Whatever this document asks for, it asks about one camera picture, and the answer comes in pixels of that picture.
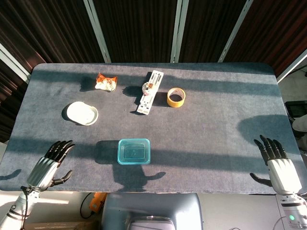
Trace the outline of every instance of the transparent plastic box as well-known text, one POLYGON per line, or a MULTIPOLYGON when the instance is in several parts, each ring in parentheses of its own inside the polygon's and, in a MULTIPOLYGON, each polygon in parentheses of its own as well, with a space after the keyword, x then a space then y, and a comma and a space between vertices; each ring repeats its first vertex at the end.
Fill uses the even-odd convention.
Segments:
POLYGON ((149 164, 150 141, 145 138, 120 140, 117 161, 119 164, 149 164))

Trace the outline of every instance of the roll of tape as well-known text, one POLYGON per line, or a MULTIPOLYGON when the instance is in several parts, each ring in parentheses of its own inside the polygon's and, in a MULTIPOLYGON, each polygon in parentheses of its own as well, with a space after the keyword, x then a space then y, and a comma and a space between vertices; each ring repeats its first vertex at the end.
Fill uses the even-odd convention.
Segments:
POLYGON ((181 89, 181 88, 172 88, 168 91, 167 93, 167 103, 169 106, 173 108, 179 108, 183 105, 184 99, 186 98, 186 93, 181 89), (181 101, 179 102, 174 102, 170 96, 171 95, 178 95, 181 97, 181 101))

